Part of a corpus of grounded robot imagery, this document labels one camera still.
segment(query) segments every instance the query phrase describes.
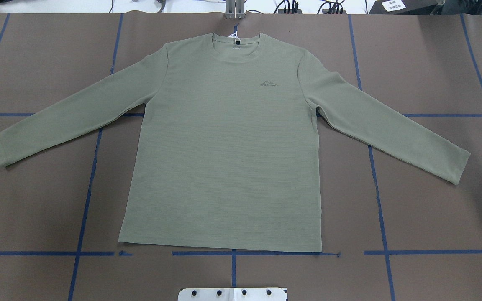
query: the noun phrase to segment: shirt hem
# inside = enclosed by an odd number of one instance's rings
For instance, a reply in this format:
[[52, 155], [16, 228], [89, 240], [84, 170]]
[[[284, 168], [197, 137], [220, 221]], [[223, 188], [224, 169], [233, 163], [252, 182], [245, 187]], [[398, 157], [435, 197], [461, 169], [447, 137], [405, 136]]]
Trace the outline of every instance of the shirt hem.
[[277, 251], [277, 252], [322, 252], [323, 246], [321, 242], [318, 244], [310, 244], [310, 246], [293, 246], [291, 243], [276, 244], [269, 242], [257, 242], [242, 240], [236, 242], [234, 240], [209, 240], [209, 239], [177, 239], [172, 237], [151, 237], [139, 235], [123, 235], [118, 237], [118, 242], [130, 242], [136, 244], [157, 244], [169, 246], [186, 246], [186, 247], [207, 247], [207, 248], [235, 248], [244, 250], [258, 251]]

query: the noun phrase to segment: white metal plate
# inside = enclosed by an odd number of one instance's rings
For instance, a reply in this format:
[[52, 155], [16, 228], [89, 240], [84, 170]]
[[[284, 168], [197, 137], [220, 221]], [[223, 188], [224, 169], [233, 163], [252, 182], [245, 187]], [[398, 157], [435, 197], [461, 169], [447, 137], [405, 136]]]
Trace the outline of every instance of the white metal plate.
[[286, 291], [285, 288], [182, 289], [178, 301], [287, 301]]

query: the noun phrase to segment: cable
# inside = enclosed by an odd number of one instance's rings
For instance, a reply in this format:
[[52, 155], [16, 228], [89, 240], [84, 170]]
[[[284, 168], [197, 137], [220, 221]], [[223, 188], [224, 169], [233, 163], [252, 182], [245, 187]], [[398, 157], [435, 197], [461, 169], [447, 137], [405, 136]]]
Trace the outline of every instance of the cable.
[[321, 6], [319, 6], [319, 10], [317, 11], [317, 13], [321, 12], [321, 9], [325, 4], [328, 4], [328, 12], [326, 12], [327, 14], [337, 15], [337, 14], [343, 13], [343, 6], [342, 6], [343, 2], [345, 2], [345, 0], [342, 0], [342, 2], [337, 2], [337, 0], [335, 2], [325, 1], [323, 2], [323, 4], [321, 4]]
[[276, 9], [273, 13], [276, 13], [278, 11], [278, 8], [280, 7], [281, 4], [284, 4], [284, 12], [285, 12], [285, 2], [287, 2], [287, 6], [289, 6], [289, 0], [282, 0], [277, 6]]
[[157, 13], [162, 13], [165, 9], [165, 5], [167, 5], [167, 0], [157, 0], [157, 2], [161, 2], [161, 9]]
[[323, 2], [323, 4], [321, 4], [321, 6], [319, 6], [319, 10], [317, 11], [317, 13], [319, 13], [319, 12], [321, 11], [321, 8], [323, 8], [323, 5], [325, 5], [325, 4], [329, 4], [329, 9], [328, 9], [328, 10], [330, 11], [330, 9], [331, 9], [331, 7], [332, 7], [332, 2], [325, 1], [325, 2]]

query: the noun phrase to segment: shirt sleeve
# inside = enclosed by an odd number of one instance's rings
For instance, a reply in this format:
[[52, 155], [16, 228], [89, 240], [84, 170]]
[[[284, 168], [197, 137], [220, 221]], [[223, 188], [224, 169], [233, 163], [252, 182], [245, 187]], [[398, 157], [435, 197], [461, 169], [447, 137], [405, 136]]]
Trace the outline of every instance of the shirt sleeve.
[[308, 105], [327, 122], [404, 162], [457, 185], [470, 153], [384, 105], [330, 72], [309, 51], [298, 79]]
[[167, 46], [0, 132], [0, 166], [113, 122], [159, 91], [168, 67]]

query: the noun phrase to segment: black device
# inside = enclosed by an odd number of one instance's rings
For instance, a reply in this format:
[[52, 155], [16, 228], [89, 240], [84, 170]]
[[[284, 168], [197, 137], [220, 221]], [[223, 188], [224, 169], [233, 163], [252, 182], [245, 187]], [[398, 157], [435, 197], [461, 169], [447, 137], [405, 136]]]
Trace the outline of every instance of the black device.
[[406, 8], [397, 11], [386, 11], [383, 1], [375, 1], [369, 11], [370, 15], [430, 15], [438, 6], [436, 0], [401, 0]]
[[321, 13], [335, 14], [335, 15], [347, 14], [347, 12], [343, 8], [341, 8], [341, 9], [334, 8], [334, 9], [331, 9], [331, 10], [321, 10]]
[[[282, 8], [276, 11], [277, 13], [287, 13], [287, 8]], [[294, 13], [302, 13], [302, 10], [296, 10]]]
[[446, 0], [436, 15], [482, 15], [482, 0]]

